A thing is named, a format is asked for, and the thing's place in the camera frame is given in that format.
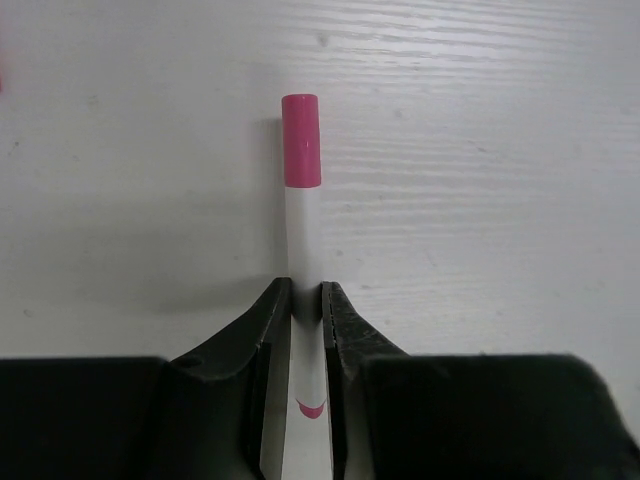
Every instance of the white marker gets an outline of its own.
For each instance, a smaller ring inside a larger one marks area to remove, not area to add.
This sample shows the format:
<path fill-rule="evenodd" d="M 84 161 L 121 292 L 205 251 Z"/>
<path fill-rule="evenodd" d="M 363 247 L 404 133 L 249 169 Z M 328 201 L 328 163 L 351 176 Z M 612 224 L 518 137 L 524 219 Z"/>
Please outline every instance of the white marker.
<path fill-rule="evenodd" d="M 315 95 L 282 99 L 287 253 L 293 281 L 291 350 L 300 411 L 318 418 L 324 409 L 326 376 L 322 336 L 320 240 L 320 127 Z"/>

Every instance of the white marker barrel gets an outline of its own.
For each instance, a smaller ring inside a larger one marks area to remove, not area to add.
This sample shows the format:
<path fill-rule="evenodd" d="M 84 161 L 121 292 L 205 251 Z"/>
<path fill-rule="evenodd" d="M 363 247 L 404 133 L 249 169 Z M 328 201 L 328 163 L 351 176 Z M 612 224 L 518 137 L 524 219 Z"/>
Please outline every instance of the white marker barrel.
<path fill-rule="evenodd" d="M 293 282 L 292 374 L 300 411 L 318 418 L 326 400 L 322 336 L 318 98 L 282 99 L 287 253 Z"/>

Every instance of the pink marker end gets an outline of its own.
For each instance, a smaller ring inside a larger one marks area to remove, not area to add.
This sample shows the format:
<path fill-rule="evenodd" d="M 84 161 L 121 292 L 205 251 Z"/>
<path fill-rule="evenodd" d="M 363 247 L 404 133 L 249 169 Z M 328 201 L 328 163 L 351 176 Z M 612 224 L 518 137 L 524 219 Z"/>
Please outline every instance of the pink marker end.
<path fill-rule="evenodd" d="M 312 420 L 315 420 L 316 418 L 318 418 L 320 415 L 322 415 L 322 412 L 324 411 L 324 403 L 317 408 L 307 407 L 306 405 L 303 405 L 300 402 L 298 402 L 298 405 L 300 406 L 300 411 L 302 412 L 302 414 L 305 417 L 310 418 Z"/>
<path fill-rule="evenodd" d="M 302 93 L 282 98 L 282 146 L 285 185 L 320 186 L 318 97 Z"/>

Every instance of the pen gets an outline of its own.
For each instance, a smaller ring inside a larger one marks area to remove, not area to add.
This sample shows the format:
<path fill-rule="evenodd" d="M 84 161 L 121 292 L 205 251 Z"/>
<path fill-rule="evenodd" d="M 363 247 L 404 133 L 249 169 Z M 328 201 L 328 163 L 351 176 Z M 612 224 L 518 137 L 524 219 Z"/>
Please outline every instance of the pen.
<path fill-rule="evenodd" d="M 282 99 L 282 133 L 287 255 L 293 282 L 293 387 L 300 411 L 318 418 L 326 400 L 326 376 L 320 298 L 320 128 L 315 95 Z"/>

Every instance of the white wooden surface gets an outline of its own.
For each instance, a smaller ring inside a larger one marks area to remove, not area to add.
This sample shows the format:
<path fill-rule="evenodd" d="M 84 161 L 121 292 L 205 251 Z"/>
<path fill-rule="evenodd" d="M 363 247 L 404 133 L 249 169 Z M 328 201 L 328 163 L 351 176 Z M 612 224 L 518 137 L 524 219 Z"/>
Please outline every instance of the white wooden surface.
<path fill-rule="evenodd" d="M 286 272 L 274 119 L 309 91 L 363 316 L 575 352 L 638 435 L 638 45 L 637 0 L 4 0 L 0 355 L 173 356 L 244 310 Z M 328 478 L 311 432 L 290 478 Z"/>

